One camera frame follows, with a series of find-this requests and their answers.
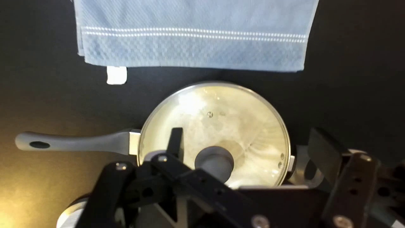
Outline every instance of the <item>pan handle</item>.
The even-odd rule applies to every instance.
[[[129,154],[129,131],[117,131],[98,136],[61,136],[25,131],[15,136],[22,150],[105,150]]]

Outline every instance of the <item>frying pan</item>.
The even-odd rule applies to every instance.
[[[141,164],[148,153],[165,149],[172,127],[184,129],[184,163],[195,168],[198,154],[220,146],[233,158],[230,187],[276,186],[290,165],[290,137],[276,111],[255,91],[225,82],[198,83],[165,98],[142,130],[98,136],[60,136],[22,132],[23,150],[108,150],[136,154]]]

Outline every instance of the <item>white label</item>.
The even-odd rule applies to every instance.
[[[124,84],[127,82],[127,67],[106,67],[108,84]]]

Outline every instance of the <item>blue towel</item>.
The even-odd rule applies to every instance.
[[[318,0],[75,0],[79,54],[99,65],[304,69]]]

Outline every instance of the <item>black countertop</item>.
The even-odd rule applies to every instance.
[[[292,143],[323,126],[392,163],[405,156],[405,1],[323,0],[305,70],[130,68],[124,86],[76,54],[68,0],[5,0],[0,7],[0,226],[55,226],[91,189],[113,153],[20,151],[24,130],[96,135],[141,127],[176,89],[220,79],[247,86],[284,116]]]

